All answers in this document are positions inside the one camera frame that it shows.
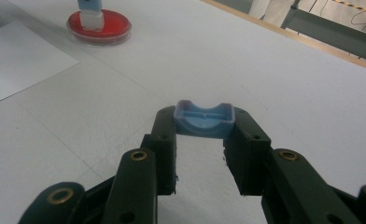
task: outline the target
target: white table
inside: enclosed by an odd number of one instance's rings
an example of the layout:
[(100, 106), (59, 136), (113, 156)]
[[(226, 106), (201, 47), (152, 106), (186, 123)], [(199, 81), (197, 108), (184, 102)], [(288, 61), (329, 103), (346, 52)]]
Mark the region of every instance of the white table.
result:
[[(16, 223), (61, 181), (89, 189), (139, 147), (156, 112), (180, 99), (247, 110), (273, 147), (303, 154), (325, 180), (357, 195), (366, 184), (366, 69), (200, 1), (104, 1), (133, 25), (113, 48), (66, 38), (74, 0), (0, 0), (80, 63), (0, 102), (0, 223)], [(219, 140), (177, 138), (177, 195), (159, 223), (266, 223), (260, 198), (241, 197)]]

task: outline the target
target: translucent blue object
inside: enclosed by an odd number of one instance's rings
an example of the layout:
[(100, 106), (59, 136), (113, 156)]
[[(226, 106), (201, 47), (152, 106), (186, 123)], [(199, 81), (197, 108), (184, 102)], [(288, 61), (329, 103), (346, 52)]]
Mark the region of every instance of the translucent blue object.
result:
[(191, 101), (182, 100), (177, 103), (174, 119), (176, 133), (225, 139), (230, 136), (235, 114), (231, 104), (200, 108)]
[(101, 0), (77, 0), (78, 7), (83, 10), (93, 10), (93, 11), (101, 11), (102, 10), (102, 1)]

